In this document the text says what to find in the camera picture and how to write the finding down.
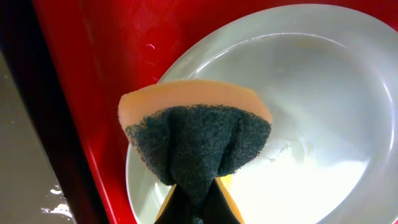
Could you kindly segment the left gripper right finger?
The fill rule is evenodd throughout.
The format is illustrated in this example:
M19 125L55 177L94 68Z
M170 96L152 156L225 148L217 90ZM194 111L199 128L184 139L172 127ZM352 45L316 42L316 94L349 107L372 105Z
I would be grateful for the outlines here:
M241 224L242 217L230 194L220 181L210 185L203 207L204 224Z

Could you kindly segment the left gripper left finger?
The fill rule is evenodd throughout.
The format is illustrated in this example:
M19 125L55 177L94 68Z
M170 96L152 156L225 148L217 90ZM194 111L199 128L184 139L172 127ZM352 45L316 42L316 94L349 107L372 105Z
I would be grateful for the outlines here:
M174 185L164 200L155 224L191 224L192 205L179 185Z

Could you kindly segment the green and yellow sponge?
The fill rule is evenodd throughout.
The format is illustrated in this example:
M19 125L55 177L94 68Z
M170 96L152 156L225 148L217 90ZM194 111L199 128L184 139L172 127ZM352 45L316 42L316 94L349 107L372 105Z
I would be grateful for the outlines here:
M254 160L272 127L270 111L253 90L201 79L126 93L118 118L146 167L189 198L191 223L203 223L212 181Z

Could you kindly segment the pale green plate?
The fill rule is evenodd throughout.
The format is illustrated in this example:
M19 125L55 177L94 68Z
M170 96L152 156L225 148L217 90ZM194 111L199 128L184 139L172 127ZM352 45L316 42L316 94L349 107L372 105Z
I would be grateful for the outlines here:
M162 76L257 92L261 155L224 179L246 223L397 220L397 32L359 11L275 7L209 34Z

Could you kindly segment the red plastic tray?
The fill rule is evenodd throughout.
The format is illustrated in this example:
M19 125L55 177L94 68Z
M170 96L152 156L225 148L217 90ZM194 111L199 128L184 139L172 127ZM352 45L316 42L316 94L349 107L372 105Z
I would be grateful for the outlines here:
M169 186L121 129L123 94L161 80L191 47L242 17L324 4L372 16L397 32L396 1L34 1L58 80L111 223L154 222Z

